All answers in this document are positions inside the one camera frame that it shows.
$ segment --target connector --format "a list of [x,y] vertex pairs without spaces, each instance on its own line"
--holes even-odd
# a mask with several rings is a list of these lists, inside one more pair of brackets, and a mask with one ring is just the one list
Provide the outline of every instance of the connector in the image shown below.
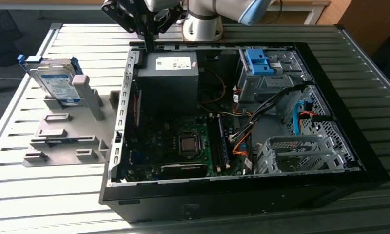
[[315,115],[311,118],[311,122],[314,122],[314,123],[320,123],[324,121],[334,121],[334,120],[335,120],[334,117],[328,116],[328,115]]
[[314,100],[306,102],[304,110],[312,111],[314,110]]

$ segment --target wire bundle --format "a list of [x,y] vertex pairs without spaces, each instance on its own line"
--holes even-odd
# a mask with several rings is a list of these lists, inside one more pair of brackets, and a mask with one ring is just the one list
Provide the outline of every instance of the wire bundle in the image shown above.
[[242,142],[244,142],[244,140],[247,139],[247,137],[252,133],[255,124],[259,121],[259,117],[264,113],[267,113],[267,111],[270,111],[274,107],[276,107],[276,105],[278,105],[279,101],[282,100],[282,98],[284,97],[284,95],[290,94],[294,91],[304,90],[306,88],[307,88],[307,84],[300,84],[300,85],[296,85],[295,87],[286,88],[278,94],[275,94],[264,103],[260,104],[259,108],[256,109],[256,111],[251,115],[247,126],[236,134],[231,135],[231,137],[230,137],[231,141],[235,141],[235,139],[238,139],[244,134],[244,137],[239,141],[239,143],[234,149],[234,152],[238,152],[238,148],[239,148]]

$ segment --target floor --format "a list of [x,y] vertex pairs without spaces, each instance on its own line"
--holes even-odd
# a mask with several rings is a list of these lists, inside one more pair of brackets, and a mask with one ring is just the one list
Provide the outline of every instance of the floor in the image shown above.
[[[15,42],[26,55],[36,54],[52,23],[112,23],[102,11],[43,11],[43,19],[38,19],[39,11],[11,11],[24,36]],[[390,39],[373,56],[375,62],[390,79]],[[0,78],[23,78],[24,71],[16,64],[0,68]],[[0,80],[0,118],[11,102],[19,86],[15,79]]]

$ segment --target cable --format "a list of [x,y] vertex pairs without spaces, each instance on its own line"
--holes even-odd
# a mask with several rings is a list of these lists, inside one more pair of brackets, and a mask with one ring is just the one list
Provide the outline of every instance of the cable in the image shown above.
[[216,101],[220,101],[220,99],[226,96],[226,83],[224,83],[222,77],[219,76],[218,73],[215,73],[215,72],[214,72],[212,70],[210,70],[208,68],[206,68],[206,70],[210,71],[210,72],[211,72],[211,73],[219,78],[219,80],[220,80],[220,82],[222,82],[222,85],[223,85],[223,93],[222,93],[222,96],[220,96],[218,99],[211,100],[211,101],[203,101],[202,104],[208,104],[208,103],[214,103],[214,102],[216,102]]
[[135,117],[135,128],[138,127],[138,98],[136,94],[135,96],[135,103],[134,103],[134,117]]
[[247,137],[250,136],[251,133],[252,133],[252,129],[248,131],[248,133],[246,134],[246,136],[242,138],[240,142],[238,143],[238,145],[234,149],[234,153],[238,151],[239,146],[242,145],[243,141],[247,139]]
[[20,78],[0,78],[0,80],[3,80],[3,79],[15,79],[15,80],[23,80],[23,79],[20,79]]
[[302,113],[300,113],[302,115],[304,115],[304,114],[311,114],[311,115],[318,115],[318,113],[315,113],[314,111],[303,111]]
[[235,114],[242,114],[242,115],[243,115],[243,112],[238,112],[238,103],[235,103],[235,105],[234,105],[234,113],[235,113]]
[[248,152],[235,151],[234,154],[248,156]]
[[215,112],[215,113],[223,113],[223,114],[228,114],[228,115],[232,115],[232,116],[243,116],[240,114],[235,114],[235,113],[231,113],[231,112],[227,112],[227,111],[212,111],[211,109],[208,109],[203,104],[200,104],[200,107],[204,108],[204,110],[207,110],[208,112]]
[[280,4],[279,4],[279,16],[278,16],[276,20],[270,22],[268,24],[278,23],[278,21],[279,21],[279,19],[282,17],[282,12],[284,10],[284,2],[283,2],[283,0],[279,0],[279,2],[280,2]]
[[299,108],[300,105],[304,105],[306,102],[304,101],[299,101],[295,106],[294,106],[294,111],[292,111],[292,122],[294,122],[294,132],[295,135],[300,134],[300,126],[299,126]]

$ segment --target metal table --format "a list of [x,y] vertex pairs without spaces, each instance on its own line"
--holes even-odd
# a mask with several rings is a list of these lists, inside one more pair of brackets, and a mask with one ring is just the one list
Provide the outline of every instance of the metal table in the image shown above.
[[[226,26],[227,41],[308,42],[390,174],[390,82],[346,31],[335,26]],[[120,89],[130,42],[115,24],[55,24],[39,55],[75,55],[100,94]],[[179,26],[160,40],[182,40]],[[390,233],[390,183],[307,211],[131,226],[99,204],[103,164],[26,168],[22,165],[44,92],[26,76],[0,121],[0,231],[88,233]]]

